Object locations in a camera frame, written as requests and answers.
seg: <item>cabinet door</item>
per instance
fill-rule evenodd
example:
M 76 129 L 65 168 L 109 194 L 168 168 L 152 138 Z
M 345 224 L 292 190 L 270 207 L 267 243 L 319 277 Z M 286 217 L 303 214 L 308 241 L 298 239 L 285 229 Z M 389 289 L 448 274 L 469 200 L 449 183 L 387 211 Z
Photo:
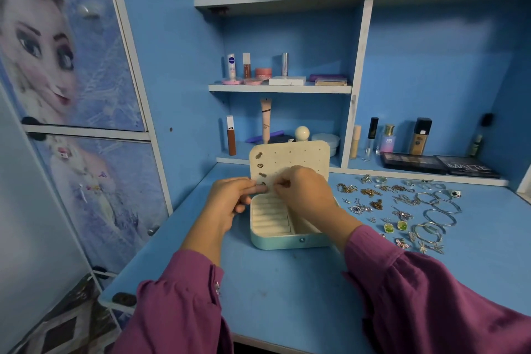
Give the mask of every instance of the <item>cabinet door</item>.
M 168 211 L 149 143 L 33 141 L 91 265 L 119 273 Z
M 0 0 L 0 80 L 21 118 L 145 131 L 113 0 Z

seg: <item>purple shirt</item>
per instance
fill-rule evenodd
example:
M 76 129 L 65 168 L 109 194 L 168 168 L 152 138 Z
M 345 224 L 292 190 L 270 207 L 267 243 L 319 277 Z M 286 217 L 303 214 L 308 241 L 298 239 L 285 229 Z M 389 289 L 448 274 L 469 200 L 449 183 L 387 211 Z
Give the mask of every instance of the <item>purple shirt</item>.
M 345 260 L 376 352 L 531 354 L 531 317 L 476 294 L 432 257 L 403 251 L 362 225 Z M 222 278 L 205 256 L 176 252 L 159 280 L 139 285 L 135 313 L 113 354 L 232 353 L 217 294 Z

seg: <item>blue desk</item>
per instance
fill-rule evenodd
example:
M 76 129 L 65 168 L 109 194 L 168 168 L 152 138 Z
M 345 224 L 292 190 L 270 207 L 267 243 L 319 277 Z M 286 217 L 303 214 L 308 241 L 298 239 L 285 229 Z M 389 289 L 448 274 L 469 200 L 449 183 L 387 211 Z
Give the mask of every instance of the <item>blue desk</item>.
M 103 292 L 100 302 L 112 307 L 116 292 L 134 294 L 142 280 L 158 278 L 203 207 L 212 183 L 248 174 L 247 165 L 218 163 Z M 343 198 L 354 203 L 358 197 L 364 204 L 374 200 L 359 191 L 342 194 L 336 190 L 337 183 L 362 189 L 359 178 L 330 174 L 329 183 L 342 207 L 348 206 Z M 396 183 L 400 180 L 389 180 L 390 185 Z M 455 201 L 463 213 L 455 215 L 455 227 L 447 228 L 446 254 L 428 254 L 441 260 L 460 282 L 483 296 L 531 315 L 531 205 L 502 187 L 456 183 L 446 186 L 462 191 L 463 197 Z M 392 194 L 382 193 L 384 209 L 360 216 L 363 223 L 379 232 L 383 232 L 383 222 L 372 224 L 367 218 L 394 217 Z M 410 224 L 424 222 L 422 212 L 430 208 L 425 204 L 396 206 L 414 215 Z M 361 299 L 340 274 L 345 265 L 337 250 L 259 250 L 251 244 L 249 215 L 244 213 L 235 218 L 225 237 L 222 267 L 222 313 L 237 335 L 236 340 L 266 342 L 315 354 L 373 352 L 361 331 Z

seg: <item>jewelry box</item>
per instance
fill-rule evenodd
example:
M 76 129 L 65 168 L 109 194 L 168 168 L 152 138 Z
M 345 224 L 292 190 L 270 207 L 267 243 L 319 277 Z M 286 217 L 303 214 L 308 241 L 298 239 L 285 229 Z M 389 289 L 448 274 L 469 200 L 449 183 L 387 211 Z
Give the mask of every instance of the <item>jewelry box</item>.
M 314 142 L 257 145 L 249 154 L 251 178 L 269 191 L 251 200 L 251 241 L 259 249 L 293 249 L 329 246 L 330 240 L 300 217 L 275 194 L 275 178 L 293 165 L 314 169 L 328 181 L 330 147 Z

